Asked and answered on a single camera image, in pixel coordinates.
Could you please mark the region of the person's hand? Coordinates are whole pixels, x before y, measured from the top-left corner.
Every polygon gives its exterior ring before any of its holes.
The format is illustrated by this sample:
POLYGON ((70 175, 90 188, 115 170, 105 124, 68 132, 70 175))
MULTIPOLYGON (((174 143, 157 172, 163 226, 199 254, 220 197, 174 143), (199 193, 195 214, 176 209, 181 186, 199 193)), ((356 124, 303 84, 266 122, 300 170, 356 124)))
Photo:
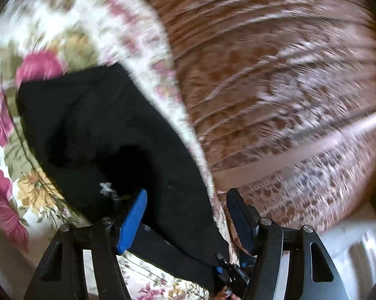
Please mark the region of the person's hand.
POLYGON ((225 286, 217 294, 211 294, 209 300, 241 300, 236 294, 228 291, 228 288, 225 286))

